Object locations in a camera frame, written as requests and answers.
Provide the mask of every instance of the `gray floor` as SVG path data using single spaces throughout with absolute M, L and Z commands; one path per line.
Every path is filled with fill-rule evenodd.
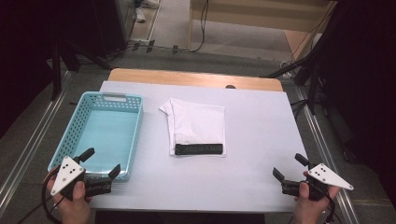
M 162 10 L 166 12 L 166 3 L 168 3 L 168 6 L 171 3 L 180 3 L 181 7 L 185 6 L 181 4 L 181 0 L 175 0 L 174 2 L 163 0 L 160 12 Z M 165 15 L 159 13 L 158 18 L 161 17 L 165 17 Z M 167 40 L 169 43 L 179 43 L 182 46 L 182 43 L 177 42 L 177 39 L 181 39 L 180 37 L 183 35 L 169 35 L 168 33 L 161 35 L 161 32 L 155 27 L 153 37 L 157 39 L 157 44 Z M 163 69 L 257 77 L 274 72 L 278 69 L 280 62 L 289 60 L 289 56 L 286 56 L 290 54 L 287 51 L 287 43 L 270 41 L 263 43 L 263 45 L 271 46 L 272 49 L 261 56 L 249 51 L 247 46 L 244 46 L 246 50 L 237 49 L 237 52 L 251 52 L 248 55 L 238 55 L 236 53 L 232 55 L 231 50 L 224 53 L 224 51 L 217 51 L 216 48 L 205 48 L 208 52 L 178 53 L 176 55 L 172 55 L 169 50 L 155 49 L 150 54 L 147 54 L 144 49 L 140 49 L 122 53 L 116 60 L 111 62 L 111 65 L 124 68 Z M 282 56 L 283 53 L 279 53 L 281 56 L 273 56 L 274 51 L 286 53 L 284 56 Z M 6 135 L 0 139 L 0 153 L 2 155 L 0 157 L 0 165 L 2 167 L 0 170 L 0 184 L 2 185 L 0 199 L 3 200 L 0 208 L 1 223 L 16 223 L 40 203 L 41 184 L 47 173 L 47 166 L 75 108 L 74 104 L 70 103 L 77 102 L 84 91 L 98 91 L 102 82 L 108 78 L 108 74 L 109 71 L 103 70 L 95 64 L 84 64 L 78 73 L 71 73 L 65 76 L 64 86 L 67 89 L 64 93 L 64 98 L 53 118 L 49 118 L 51 123 L 45 126 L 47 129 L 42 135 L 35 132 L 35 128 L 40 124 L 40 120 L 50 104 L 51 86 L 48 86 L 35 98 L 32 104 L 15 121 Z M 282 80 L 282 82 L 284 83 L 284 91 L 288 94 L 290 101 L 298 101 L 297 88 L 292 84 L 292 81 Z M 396 223 L 395 210 L 379 184 L 376 174 L 364 164 L 349 164 L 345 162 L 342 156 L 341 144 L 335 137 L 332 125 L 323 116 L 320 107 L 317 108 L 317 112 L 316 119 L 325 136 L 328 148 L 332 152 L 332 157 L 340 175 L 355 187 L 353 191 L 349 192 L 349 197 L 360 223 Z M 317 143 L 304 113 L 301 113 L 297 119 L 297 125 L 309 159 L 313 162 L 321 162 L 322 158 L 318 153 Z M 42 139 L 38 138 L 39 141 L 35 142 L 38 136 L 42 136 Z M 27 160 L 18 161 L 21 155 L 24 155 Z M 26 169 L 20 170 L 22 166 L 15 167 L 16 163 L 18 165 L 26 164 Z M 301 180 L 299 176 L 295 178 L 297 181 Z M 15 182 L 18 186 L 6 191 L 6 187 L 10 182 Z M 340 209 L 337 210 L 337 214 L 341 217 L 342 223 L 347 223 L 343 219 Z M 165 223 L 202 223 L 202 220 L 205 219 L 203 214 L 161 213 L 161 216 Z M 289 219 L 290 214 L 266 214 L 266 223 L 270 224 L 287 223 Z M 46 220 L 42 209 L 39 209 L 25 223 L 49 222 Z

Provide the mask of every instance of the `blue plastic basket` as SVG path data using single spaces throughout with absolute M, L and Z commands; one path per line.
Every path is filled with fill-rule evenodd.
M 88 177 L 107 177 L 120 164 L 116 180 L 128 181 L 143 117 L 142 97 L 87 91 L 78 102 L 48 169 L 64 156 L 79 156 L 93 147 L 95 154 L 81 164 Z

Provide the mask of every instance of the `human hand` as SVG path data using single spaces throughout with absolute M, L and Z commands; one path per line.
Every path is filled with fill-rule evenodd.
M 334 199 L 340 191 L 338 187 L 329 187 L 329 196 Z M 296 224 L 316 224 L 320 215 L 329 207 L 329 199 L 323 197 L 317 202 L 309 200 L 309 185 L 305 182 L 300 184 L 299 188 L 300 197 L 295 197 L 294 201 L 297 202 L 294 207 L 293 219 Z
M 55 176 L 53 176 L 47 185 L 47 190 L 51 191 L 55 183 Z M 62 200 L 57 208 L 62 217 L 63 224 L 86 224 L 90 219 L 90 207 L 88 203 L 92 198 L 85 198 L 85 184 L 78 181 L 73 189 L 73 201 L 62 199 L 62 195 L 57 193 L 53 196 L 53 201 L 58 203 Z

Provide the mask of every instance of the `wire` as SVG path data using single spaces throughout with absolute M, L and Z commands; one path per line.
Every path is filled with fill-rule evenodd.
M 288 224 L 290 224 L 290 223 L 293 221 L 293 218 L 294 218 L 294 216 L 293 216 L 293 215 L 291 215 L 291 217 L 290 217 L 290 219 L 289 219 L 289 222 L 288 222 Z
M 319 189 L 317 186 L 315 186 L 315 185 L 313 185 L 313 184 L 311 184 L 309 182 L 306 182 L 306 183 L 309 185 L 309 187 L 313 188 L 317 192 L 320 192 L 324 197 L 326 197 L 329 200 L 330 208 L 331 208 L 330 209 L 330 214 L 326 217 L 326 220 L 324 221 L 323 224 L 329 224 L 329 223 L 333 222 L 332 217 L 333 217 L 333 215 L 335 213 L 335 203 L 332 200 L 332 198 L 330 197 L 329 192 L 325 193 L 321 189 Z
M 150 46 L 150 45 L 145 45 L 145 44 L 139 45 L 139 47 L 152 48 L 152 49 L 171 49 L 171 50 L 179 51 L 179 52 L 197 52 L 197 51 L 199 51 L 200 49 L 202 49 L 205 46 L 205 26 L 206 26 L 206 18 L 207 18 L 207 10 L 208 9 L 209 9 L 209 0 L 206 0 L 205 4 L 204 4 L 204 7 L 202 9 L 202 12 L 201 12 L 202 41 L 201 41 L 200 46 L 197 49 L 173 49 L 173 48 L 169 48 L 169 47 Z M 124 50 L 118 51 L 116 53 L 109 54 L 107 56 L 111 56 L 111 55 L 114 55 L 114 54 L 122 53 L 122 52 L 125 52 L 125 51 L 130 50 L 130 49 L 134 49 L 134 45 L 132 45 L 132 46 L 130 46 L 130 47 L 124 49 Z
M 49 201 L 52 198 L 52 196 L 49 196 L 46 199 L 46 202 Z M 30 212 L 28 212 L 21 220 L 17 222 L 17 224 L 22 224 L 29 216 L 31 216 L 38 208 L 40 208 L 43 205 L 43 203 L 38 204 L 35 208 L 33 208 Z
M 55 209 L 63 200 L 64 200 L 64 196 L 62 197 L 61 200 L 59 200 L 59 202 L 57 202 L 55 205 L 52 206 L 49 212 L 52 213 L 53 209 Z
M 314 30 L 315 30 L 315 33 L 316 33 L 317 30 L 318 30 L 318 28 L 320 27 L 320 25 L 321 25 L 329 16 L 332 15 L 332 13 L 329 13 L 330 10 L 332 9 L 332 5 L 334 5 L 334 2 L 332 2 L 332 4 L 330 5 L 330 7 L 327 9 L 327 11 L 326 11 L 326 13 L 324 14 L 323 19 L 320 21 L 320 23 L 319 23 L 317 26 L 315 26 L 312 30 L 310 30 L 309 32 L 307 32 L 307 33 L 305 34 L 303 40 L 302 40 L 302 41 L 300 42 L 300 44 L 297 46 L 297 49 L 291 54 L 291 60 L 292 60 L 292 61 L 294 61 L 294 60 L 293 60 L 294 54 L 297 52 L 297 50 L 298 50 L 298 49 L 300 48 L 300 46 L 303 44 L 303 42 L 304 42 L 305 39 L 306 39 L 306 36 L 307 36 L 308 34 L 312 33 Z
M 54 169 L 53 171 L 51 171 L 49 173 L 49 175 L 47 176 L 46 180 L 44 181 L 43 188 L 41 190 L 41 203 L 43 205 L 44 211 L 46 212 L 47 218 L 50 221 L 52 221 L 53 223 L 56 223 L 56 224 L 62 224 L 62 222 L 60 220 L 58 220 L 56 217 L 54 217 L 52 215 L 52 213 L 49 211 L 49 209 L 47 207 L 46 192 L 47 192 L 47 185 L 50 182 L 50 179 L 53 176 L 58 174 L 59 168 L 60 168 L 60 165 L 58 165 L 58 167 L 56 169 Z

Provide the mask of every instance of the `white tabletop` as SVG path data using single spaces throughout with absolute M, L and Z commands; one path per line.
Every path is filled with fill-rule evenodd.
M 101 91 L 143 96 L 144 115 L 131 179 L 95 196 L 94 209 L 190 212 L 290 212 L 273 168 L 304 179 L 294 159 L 305 150 L 285 92 L 105 81 Z M 169 97 L 225 106 L 227 157 L 169 156 Z

